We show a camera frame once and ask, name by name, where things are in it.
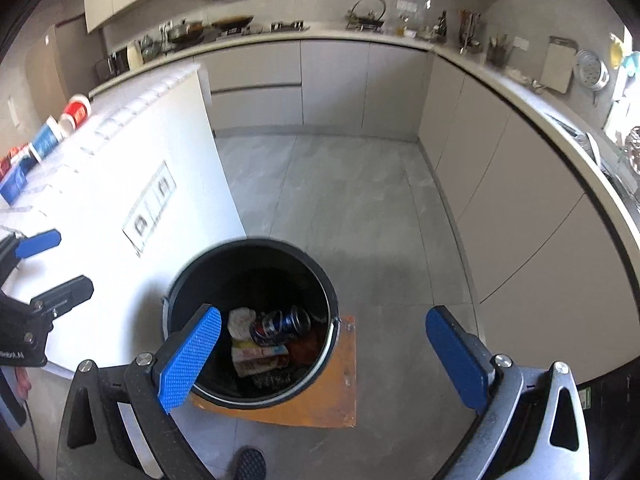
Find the blue white milk carton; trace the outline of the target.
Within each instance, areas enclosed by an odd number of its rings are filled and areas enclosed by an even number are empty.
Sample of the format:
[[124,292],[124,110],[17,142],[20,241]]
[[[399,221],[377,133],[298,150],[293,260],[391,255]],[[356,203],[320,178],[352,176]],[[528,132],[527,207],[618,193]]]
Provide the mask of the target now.
[[4,201],[13,206],[27,185],[27,175],[34,168],[35,159],[30,156],[22,158],[3,177],[0,194]]

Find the steel pot with lid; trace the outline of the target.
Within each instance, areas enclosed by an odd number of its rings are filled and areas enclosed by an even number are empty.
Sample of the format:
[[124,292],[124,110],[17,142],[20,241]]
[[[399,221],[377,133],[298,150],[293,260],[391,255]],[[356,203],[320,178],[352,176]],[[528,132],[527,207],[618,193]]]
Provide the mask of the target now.
[[170,44],[188,44],[201,38],[205,26],[201,21],[181,23],[166,30],[166,39]]

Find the black round trash bucket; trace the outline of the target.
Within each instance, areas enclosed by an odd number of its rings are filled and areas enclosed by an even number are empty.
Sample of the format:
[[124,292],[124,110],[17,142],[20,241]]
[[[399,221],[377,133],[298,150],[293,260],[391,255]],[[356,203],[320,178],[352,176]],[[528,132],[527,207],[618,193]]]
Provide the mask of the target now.
[[301,249],[269,237],[220,244],[192,260],[163,299],[163,332],[181,330],[201,306],[221,330],[193,393],[223,408],[258,410],[308,389],[340,331],[326,272]]

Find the orange wooden board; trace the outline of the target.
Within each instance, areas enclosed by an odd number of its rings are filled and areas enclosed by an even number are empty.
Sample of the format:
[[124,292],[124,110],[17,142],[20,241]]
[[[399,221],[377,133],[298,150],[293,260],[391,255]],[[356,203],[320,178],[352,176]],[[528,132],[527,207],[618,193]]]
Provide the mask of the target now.
[[352,315],[341,317],[340,332],[328,366],[292,400],[272,408],[223,408],[194,393],[190,402],[206,412],[285,427],[355,428],[357,423],[357,329]]

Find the crumpled white paper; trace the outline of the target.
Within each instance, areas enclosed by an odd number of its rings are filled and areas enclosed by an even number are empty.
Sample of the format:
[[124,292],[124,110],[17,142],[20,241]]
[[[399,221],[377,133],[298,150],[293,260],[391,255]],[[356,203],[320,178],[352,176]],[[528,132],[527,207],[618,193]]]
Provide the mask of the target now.
[[256,320],[256,312],[249,308],[234,309],[229,313],[228,332],[235,341],[252,339],[250,329]]

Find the wall socket panel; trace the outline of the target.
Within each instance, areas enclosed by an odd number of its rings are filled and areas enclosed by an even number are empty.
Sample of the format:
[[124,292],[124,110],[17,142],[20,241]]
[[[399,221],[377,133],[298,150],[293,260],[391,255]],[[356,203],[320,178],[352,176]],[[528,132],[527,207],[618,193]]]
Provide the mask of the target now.
[[138,257],[142,255],[146,243],[160,223],[160,217],[175,189],[176,181],[166,162],[163,162],[122,226],[122,232]]

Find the red paper cup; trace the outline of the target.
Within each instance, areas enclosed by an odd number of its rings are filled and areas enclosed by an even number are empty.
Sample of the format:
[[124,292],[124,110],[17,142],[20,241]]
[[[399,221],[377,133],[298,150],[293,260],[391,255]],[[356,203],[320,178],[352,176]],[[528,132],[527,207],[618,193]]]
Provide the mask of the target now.
[[89,119],[91,114],[89,99],[83,94],[74,94],[58,118],[58,124],[67,134],[72,134]]

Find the gas stove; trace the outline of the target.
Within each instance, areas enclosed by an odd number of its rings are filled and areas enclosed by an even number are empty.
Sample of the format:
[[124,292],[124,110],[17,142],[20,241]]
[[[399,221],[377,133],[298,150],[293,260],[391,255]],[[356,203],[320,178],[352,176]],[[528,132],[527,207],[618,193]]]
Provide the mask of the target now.
[[260,35],[260,34],[272,34],[273,32],[306,32],[309,27],[305,24],[304,21],[292,21],[292,22],[272,22],[269,26],[261,25],[255,23],[254,20],[247,26],[247,28],[243,29],[233,29],[228,32],[221,32],[220,30],[214,28],[217,32],[219,32],[219,38],[227,38],[227,37],[236,37],[236,36],[252,36],[252,35]]

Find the wok on stove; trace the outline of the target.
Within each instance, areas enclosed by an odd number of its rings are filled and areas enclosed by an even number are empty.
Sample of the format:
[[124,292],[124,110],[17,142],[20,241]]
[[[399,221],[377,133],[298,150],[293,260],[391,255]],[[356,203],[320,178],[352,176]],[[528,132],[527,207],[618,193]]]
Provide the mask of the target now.
[[210,23],[210,26],[220,30],[221,32],[228,32],[233,29],[247,28],[253,20],[253,15],[235,15],[213,21]]

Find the snack wrapper in bucket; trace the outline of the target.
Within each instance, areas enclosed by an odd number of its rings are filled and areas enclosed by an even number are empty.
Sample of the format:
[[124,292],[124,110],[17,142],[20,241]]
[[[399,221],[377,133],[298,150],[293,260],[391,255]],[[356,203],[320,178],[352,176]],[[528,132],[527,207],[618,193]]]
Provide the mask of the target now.
[[283,344],[258,346],[251,341],[242,341],[231,348],[233,367],[240,377],[264,374],[288,365],[290,352]]

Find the crushed black can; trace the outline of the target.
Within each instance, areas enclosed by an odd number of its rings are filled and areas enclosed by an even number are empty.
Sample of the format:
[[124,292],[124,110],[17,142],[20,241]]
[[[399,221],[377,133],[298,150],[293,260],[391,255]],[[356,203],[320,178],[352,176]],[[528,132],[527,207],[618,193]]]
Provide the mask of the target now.
[[311,319],[308,313],[292,307],[256,318],[250,326],[250,336],[254,343],[260,346],[277,346],[306,336],[310,328]]

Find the blue paper cup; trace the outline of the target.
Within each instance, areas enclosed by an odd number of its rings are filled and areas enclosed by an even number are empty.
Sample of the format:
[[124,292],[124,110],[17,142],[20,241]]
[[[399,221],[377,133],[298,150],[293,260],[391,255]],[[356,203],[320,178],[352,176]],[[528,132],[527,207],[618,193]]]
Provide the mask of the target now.
[[64,130],[52,116],[49,116],[29,142],[29,151],[36,162],[41,164],[63,140]]

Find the toaster oven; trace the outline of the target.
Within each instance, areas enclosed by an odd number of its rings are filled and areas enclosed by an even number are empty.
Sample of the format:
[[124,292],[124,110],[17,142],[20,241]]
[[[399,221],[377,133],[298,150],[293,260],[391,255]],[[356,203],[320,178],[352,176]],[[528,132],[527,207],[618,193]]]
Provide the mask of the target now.
[[99,60],[94,66],[99,82],[105,82],[118,77],[129,70],[127,49],[122,48]]

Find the utensil holder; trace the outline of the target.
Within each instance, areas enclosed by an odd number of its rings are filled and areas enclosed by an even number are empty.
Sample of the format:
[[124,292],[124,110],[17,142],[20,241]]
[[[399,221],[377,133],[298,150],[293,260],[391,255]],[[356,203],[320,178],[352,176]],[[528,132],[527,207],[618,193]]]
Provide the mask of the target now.
[[486,61],[497,68],[503,68],[508,62],[511,43],[507,34],[491,36],[487,45]]

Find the grey base cabinets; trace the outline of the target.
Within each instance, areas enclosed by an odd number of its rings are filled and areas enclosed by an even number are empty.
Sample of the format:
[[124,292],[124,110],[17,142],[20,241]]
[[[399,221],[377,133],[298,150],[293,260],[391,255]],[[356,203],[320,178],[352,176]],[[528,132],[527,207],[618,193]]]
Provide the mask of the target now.
[[492,350],[578,382],[639,354],[639,232],[538,96],[384,37],[242,38],[181,53],[250,234],[355,304],[472,308]]

